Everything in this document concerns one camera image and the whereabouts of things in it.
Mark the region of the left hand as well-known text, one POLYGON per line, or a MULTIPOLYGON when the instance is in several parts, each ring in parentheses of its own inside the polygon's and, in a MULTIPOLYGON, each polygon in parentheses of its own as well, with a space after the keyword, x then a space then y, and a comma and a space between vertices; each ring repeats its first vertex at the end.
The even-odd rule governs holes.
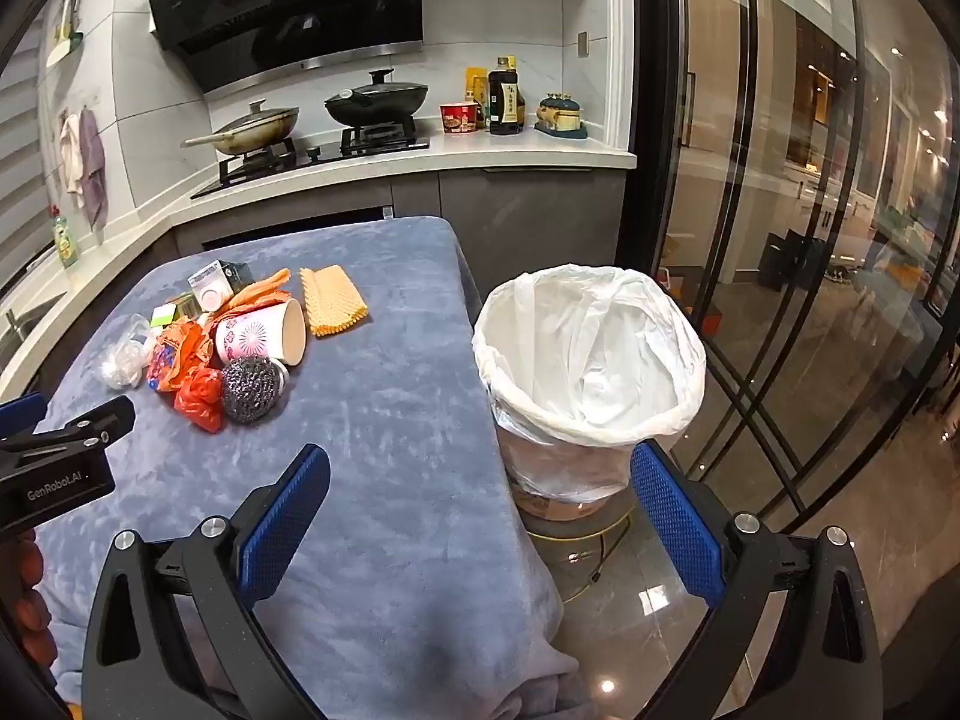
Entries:
POLYGON ((26 653, 48 670, 57 658, 50 632, 49 608, 37 585, 44 578, 44 558, 36 532, 28 530, 2 544, 2 601, 11 614, 26 653))

